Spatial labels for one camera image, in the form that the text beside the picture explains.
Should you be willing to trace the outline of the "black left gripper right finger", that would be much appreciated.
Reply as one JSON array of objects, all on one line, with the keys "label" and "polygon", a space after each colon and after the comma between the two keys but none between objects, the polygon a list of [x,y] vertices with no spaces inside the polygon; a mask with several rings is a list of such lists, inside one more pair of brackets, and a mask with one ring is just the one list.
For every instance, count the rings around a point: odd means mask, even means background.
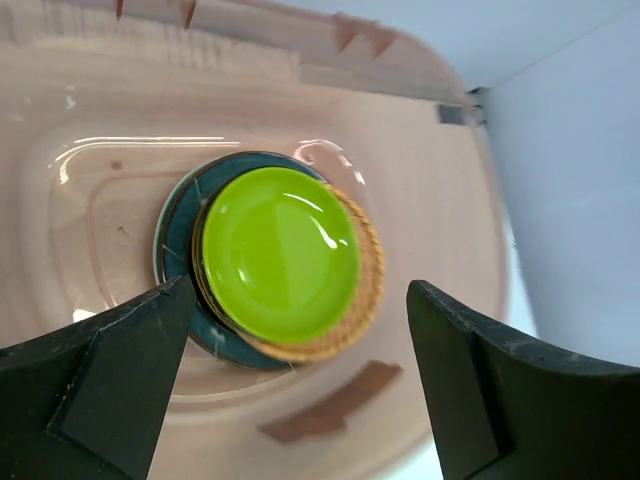
[{"label": "black left gripper right finger", "polygon": [[423,280],[408,323],[447,479],[635,479],[639,371],[534,338]]}]

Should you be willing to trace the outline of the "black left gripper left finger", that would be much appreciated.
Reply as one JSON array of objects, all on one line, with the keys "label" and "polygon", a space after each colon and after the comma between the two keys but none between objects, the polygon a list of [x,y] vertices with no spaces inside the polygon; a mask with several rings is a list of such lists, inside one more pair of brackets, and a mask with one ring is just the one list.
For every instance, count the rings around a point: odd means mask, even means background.
[{"label": "black left gripper left finger", "polygon": [[2,478],[146,478],[195,306],[176,277],[2,349]]}]

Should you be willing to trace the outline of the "lime green plate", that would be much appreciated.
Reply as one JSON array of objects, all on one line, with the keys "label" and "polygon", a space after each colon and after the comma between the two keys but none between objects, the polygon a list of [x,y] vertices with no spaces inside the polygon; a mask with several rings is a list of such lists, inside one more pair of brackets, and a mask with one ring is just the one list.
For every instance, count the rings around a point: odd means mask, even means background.
[{"label": "lime green plate", "polygon": [[351,305],[361,254],[327,184],[284,167],[237,176],[213,198],[197,242],[206,284],[243,331],[276,343],[328,332]]}]

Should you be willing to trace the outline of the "pink translucent plastic bin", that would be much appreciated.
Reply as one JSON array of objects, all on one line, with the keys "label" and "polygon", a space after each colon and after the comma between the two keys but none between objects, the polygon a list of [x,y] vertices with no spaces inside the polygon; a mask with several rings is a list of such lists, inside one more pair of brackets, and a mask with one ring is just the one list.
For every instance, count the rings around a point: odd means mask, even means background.
[{"label": "pink translucent plastic bin", "polygon": [[431,437],[405,297],[427,280],[502,318],[502,212],[471,101],[418,41],[259,1],[1,5],[1,341],[152,288],[154,234],[193,169],[264,150],[376,226],[369,331],[263,372],[189,343],[153,479],[366,479]]}]

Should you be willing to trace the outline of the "blue-grey glazed plate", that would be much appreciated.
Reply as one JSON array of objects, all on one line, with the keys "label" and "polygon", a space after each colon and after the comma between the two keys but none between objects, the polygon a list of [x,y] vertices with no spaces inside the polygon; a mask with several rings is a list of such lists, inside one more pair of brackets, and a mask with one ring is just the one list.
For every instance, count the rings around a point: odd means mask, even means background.
[{"label": "blue-grey glazed plate", "polygon": [[[196,217],[210,196],[240,174],[262,167],[285,167],[316,180],[319,172],[291,157],[275,152],[241,151],[223,156],[189,172],[171,191],[159,216],[154,235],[153,269],[157,283],[173,277],[195,278],[191,239]],[[271,358],[243,340],[220,320],[196,292],[196,310],[190,337],[214,357],[230,364],[261,371],[290,370],[292,363]]]}]

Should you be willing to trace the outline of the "woven bamboo tray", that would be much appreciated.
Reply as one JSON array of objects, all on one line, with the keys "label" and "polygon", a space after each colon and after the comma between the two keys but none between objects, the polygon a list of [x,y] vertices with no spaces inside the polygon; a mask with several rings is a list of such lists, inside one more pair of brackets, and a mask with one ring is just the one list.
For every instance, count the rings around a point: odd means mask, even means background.
[{"label": "woven bamboo tray", "polygon": [[235,331],[249,345],[261,353],[292,363],[317,362],[330,358],[355,343],[370,327],[384,290],[385,266],[384,253],[374,226],[366,213],[348,195],[333,185],[327,184],[334,193],[353,222],[361,254],[360,280],[354,299],[341,320],[328,332],[319,337],[298,343],[276,343],[259,339],[242,329],[230,320],[222,310],[211,290],[206,284],[202,259],[198,254],[197,242],[202,232],[204,216],[219,193],[209,197],[202,206],[194,223],[191,240],[192,266],[199,289],[206,304],[217,314],[224,325]]}]

